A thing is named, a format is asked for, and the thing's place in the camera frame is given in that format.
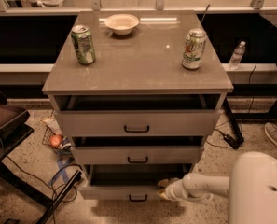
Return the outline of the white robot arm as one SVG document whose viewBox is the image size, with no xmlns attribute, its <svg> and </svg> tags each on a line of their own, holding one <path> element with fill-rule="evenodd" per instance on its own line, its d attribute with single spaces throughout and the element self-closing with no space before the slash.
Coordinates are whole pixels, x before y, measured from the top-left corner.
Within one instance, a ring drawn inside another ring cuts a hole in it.
<svg viewBox="0 0 277 224">
<path fill-rule="evenodd" d="M 229 176 L 189 173 L 158 182 L 160 198 L 207 204 L 215 195 L 229 200 L 228 224 L 277 224 L 277 160 L 247 152 Z"/>
</svg>

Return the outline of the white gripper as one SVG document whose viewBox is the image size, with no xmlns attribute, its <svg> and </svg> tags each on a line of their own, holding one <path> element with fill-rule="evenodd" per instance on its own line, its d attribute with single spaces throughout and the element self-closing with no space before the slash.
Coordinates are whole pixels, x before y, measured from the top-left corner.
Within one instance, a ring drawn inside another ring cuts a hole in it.
<svg viewBox="0 0 277 224">
<path fill-rule="evenodd" d="M 177 178 L 162 179 L 157 185 L 161 188 L 157 194 L 163 200 L 177 201 L 191 201 L 192 198 L 189 195 L 187 189 L 184 188 L 183 180 Z"/>
</svg>

